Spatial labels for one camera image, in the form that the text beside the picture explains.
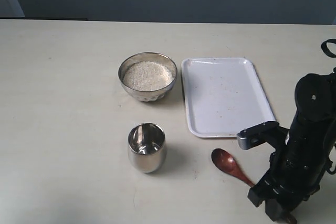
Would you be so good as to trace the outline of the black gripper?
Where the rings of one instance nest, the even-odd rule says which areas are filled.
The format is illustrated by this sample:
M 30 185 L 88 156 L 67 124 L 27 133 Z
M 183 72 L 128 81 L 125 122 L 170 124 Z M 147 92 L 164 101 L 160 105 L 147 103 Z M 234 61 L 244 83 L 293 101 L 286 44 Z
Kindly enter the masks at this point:
M 247 198 L 255 207 L 265 203 L 272 221 L 287 221 L 287 208 L 296 208 L 320 189 L 325 173 L 333 174 L 329 159 L 333 148 L 332 126 L 278 126 L 262 134 L 274 147 L 270 167 L 250 188 Z

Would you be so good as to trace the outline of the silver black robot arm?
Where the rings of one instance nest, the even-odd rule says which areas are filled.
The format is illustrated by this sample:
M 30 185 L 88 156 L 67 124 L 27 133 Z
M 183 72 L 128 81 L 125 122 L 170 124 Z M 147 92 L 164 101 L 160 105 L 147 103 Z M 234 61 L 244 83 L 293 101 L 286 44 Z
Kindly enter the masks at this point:
M 263 143 L 275 150 L 270 167 L 248 193 L 248 199 L 272 221 L 286 218 L 320 189 L 325 173 L 335 174 L 329 155 L 335 148 L 335 73 L 302 77 L 295 87 L 295 116 L 289 129 L 276 121 L 246 130 L 248 148 Z

